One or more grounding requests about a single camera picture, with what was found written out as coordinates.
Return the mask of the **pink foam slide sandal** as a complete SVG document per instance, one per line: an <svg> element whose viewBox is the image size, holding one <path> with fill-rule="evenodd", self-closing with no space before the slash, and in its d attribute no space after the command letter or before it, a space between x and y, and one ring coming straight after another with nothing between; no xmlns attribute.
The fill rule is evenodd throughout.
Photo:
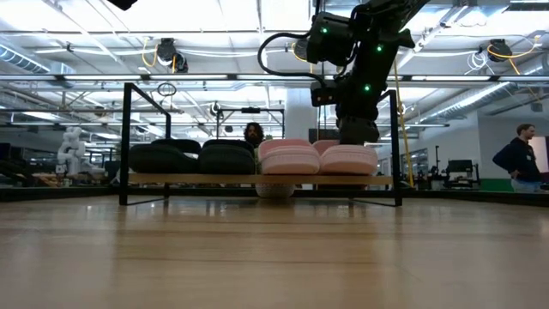
<svg viewBox="0 0 549 309"><path fill-rule="evenodd" d="M264 175L313 175L320 170L320 154L306 140L267 140L257 154Z"/></svg>
<svg viewBox="0 0 549 309"><path fill-rule="evenodd" d="M312 144L320 155L320 173L372 175L377 171L377 152L369 146L320 140Z"/></svg>

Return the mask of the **black background rig frame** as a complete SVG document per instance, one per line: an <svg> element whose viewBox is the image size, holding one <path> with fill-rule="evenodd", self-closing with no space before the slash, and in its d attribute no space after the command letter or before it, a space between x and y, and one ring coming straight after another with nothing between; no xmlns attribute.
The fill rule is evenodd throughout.
<svg viewBox="0 0 549 309"><path fill-rule="evenodd" d="M261 108L261 107L241 107L241 108L221 108L215 112L215 138L220 138L220 128L225 125L226 121L235 113L241 114L260 114L267 113L281 128L280 138L286 137L286 115L284 108Z"/></svg>

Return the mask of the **black metal wood shelf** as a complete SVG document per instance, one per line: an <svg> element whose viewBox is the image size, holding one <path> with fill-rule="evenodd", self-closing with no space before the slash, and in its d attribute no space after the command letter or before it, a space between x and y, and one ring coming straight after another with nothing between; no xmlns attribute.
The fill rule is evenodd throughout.
<svg viewBox="0 0 549 309"><path fill-rule="evenodd" d="M158 112L166 116L166 134L171 134L171 115L162 106L157 104L148 94L143 92L132 82L124 84L124 99L122 109L122 131L121 131L121 166L120 166L120 187L118 192L118 202L123 206L128 206L129 183L137 184L161 183L164 185L164 197L169 197L169 185L175 183L191 184L312 184L312 185L392 185L393 206L402 206L402 193L399 188L399 177L397 175L400 168L400 154L398 141L398 109L399 103L397 92L388 90L381 99L389 98L390 106L390 131L391 146L394 150L393 167L391 176L352 176L352 175L231 175L231 174L200 174L200 173L130 173L129 172L129 154L130 154L130 114L132 104L132 94L137 93L143 99L148 101Z"/></svg>

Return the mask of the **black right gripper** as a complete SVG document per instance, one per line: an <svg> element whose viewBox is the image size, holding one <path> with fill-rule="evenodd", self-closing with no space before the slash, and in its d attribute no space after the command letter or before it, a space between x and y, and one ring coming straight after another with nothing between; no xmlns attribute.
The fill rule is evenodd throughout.
<svg viewBox="0 0 549 309"><path fill-rule="evenodd" d="M347 115L343 112L342 104L335 106L335 112L339 144L364 145L366 142L378 142L380 134L373 120Z"/></svg>

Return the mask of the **black monitor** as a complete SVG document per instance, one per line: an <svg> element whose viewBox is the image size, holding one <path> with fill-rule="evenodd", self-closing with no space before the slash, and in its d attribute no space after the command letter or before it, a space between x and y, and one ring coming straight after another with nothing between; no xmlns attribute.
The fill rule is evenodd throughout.
<svg viewBox="0 0 549 309"><path fill-rule="evenodd" d="M319 140L336 140L340 139L339 131L337 129L309 129L308 140L310 143L314 143Z"/></svg>

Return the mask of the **green plant in white pot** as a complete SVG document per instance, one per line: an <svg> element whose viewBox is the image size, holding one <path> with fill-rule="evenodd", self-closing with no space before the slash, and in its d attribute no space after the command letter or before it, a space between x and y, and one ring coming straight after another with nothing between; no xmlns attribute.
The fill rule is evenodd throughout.
<svg viewBox="0 0 549 309"><path fill-rule="evenodd" d="M264 137L265 141L273 140L271 135ZM255 149L256 174L262 174L262 165L259 161L259 146ZM295 191L295 185L284 184L255 184L256 194L260 198L282 199L289 198Z"/></svg>

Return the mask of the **standing person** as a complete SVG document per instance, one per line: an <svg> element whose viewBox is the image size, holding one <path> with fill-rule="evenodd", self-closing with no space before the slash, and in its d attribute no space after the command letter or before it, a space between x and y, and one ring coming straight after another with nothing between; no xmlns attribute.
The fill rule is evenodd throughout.
<svg viewBox="0 0 549 309"><path fill-rule="evenodd" d="M535 126L520 124L516 128L517 137L512 139L492 158L492 162L510 175L515 193L541 192L541 173L536 164L536 156L529 141L535 135Z"/></svg>

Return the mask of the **seated person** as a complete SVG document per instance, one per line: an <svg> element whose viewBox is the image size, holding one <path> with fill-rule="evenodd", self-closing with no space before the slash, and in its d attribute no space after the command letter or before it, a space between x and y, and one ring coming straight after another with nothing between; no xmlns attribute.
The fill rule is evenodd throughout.
<svg viewBox="0 0 549 309"><path fill-rule="evenodd" d="M249 122L244 129L244 139L254 148L258 148L265 140L262 126L257 122Z"/></svg>

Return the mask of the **black background robot station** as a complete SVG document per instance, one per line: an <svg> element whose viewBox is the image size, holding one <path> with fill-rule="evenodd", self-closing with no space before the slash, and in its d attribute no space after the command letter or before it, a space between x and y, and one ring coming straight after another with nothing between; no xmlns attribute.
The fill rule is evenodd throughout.
<svg viewBox="0 0 549 309"><path fill-rule="evenodd" d="M430 191L478 191L481 185L479 164L469 159L448 159L443 167L439 150L440 146L436 145L436 164L427 174L427 188Z"/></svg>

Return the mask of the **silver ventilation duct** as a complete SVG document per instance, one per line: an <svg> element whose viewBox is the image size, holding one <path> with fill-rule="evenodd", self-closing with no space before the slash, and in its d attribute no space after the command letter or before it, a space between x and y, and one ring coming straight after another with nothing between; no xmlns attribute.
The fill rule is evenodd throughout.
<svg viewBox="0 0 549 309"><path fill-rule="evenodd" d="M443 103L440 109L424 116L420 122L429 123L435 118L454 118L465 115L482 106L501 100L516 89L517 86L513 82L498 82L485 88L468 90Z"/></svg>

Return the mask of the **black table edge rail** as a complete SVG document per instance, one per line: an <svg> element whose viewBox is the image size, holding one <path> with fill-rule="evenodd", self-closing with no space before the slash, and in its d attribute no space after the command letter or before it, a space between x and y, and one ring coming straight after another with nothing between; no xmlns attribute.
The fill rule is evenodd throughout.
<svg viewBox="0 0 549 309"><path fill-rule="evenodd" d="M0 188L0 202L19 202L40 199L76 197L100 197L118 194L115 187L74 187L74 188ZM251 188L171 188L171 196L186 197L254 197ZM302 198L392 198L392 191L305 191L296 190L295 197ZM503 203L549 208L549 193L519 194L513 192L490 191L401 191L403 198L453 199L482 203Z"/></svg>

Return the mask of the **white robot figure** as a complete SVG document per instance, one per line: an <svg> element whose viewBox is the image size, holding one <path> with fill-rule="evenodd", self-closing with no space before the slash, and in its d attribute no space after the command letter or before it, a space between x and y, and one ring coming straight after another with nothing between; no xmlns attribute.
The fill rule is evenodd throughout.
<svg viewBox="0 0 549 309"><path fill-rule="evenodd" d="M81 127L70 126L63 133L63 142L57 151L56 174L74 176L81 173L100 174L105 169L84 161L86 145L80 140Z"/></svg>

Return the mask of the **black foam slide sandal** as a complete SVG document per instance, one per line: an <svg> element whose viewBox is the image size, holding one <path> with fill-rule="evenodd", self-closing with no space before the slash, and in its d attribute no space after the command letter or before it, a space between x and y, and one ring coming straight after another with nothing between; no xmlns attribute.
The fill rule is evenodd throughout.
<svg viewBox="0 0 549 309"><path fill-rule="evenodd" d="M135 173L198 173L199 142L159 139L132 147L128 165Z"/></svg>
<svg viewBox="0 0 549 309"><path fill-rule="evenodd" d="M198 163L204 174L250 175L256 172L255 149L246 141L206 141L198 155Z"/></svg>

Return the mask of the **horizontal metal frame bar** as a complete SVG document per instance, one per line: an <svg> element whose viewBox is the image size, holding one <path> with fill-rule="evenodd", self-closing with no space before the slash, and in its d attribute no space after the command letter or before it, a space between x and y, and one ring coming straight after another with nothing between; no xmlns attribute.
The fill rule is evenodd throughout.
<svg viewBox="0 0 549 309"><path fill-rule="evenodd" d="M388 82L549 82L549 76L392 76ZM179 82L179 81L246 81L246 82L312 82L309 76L272 76L267 74L191 74L191 75L0 75L0 82Z"/></svg>

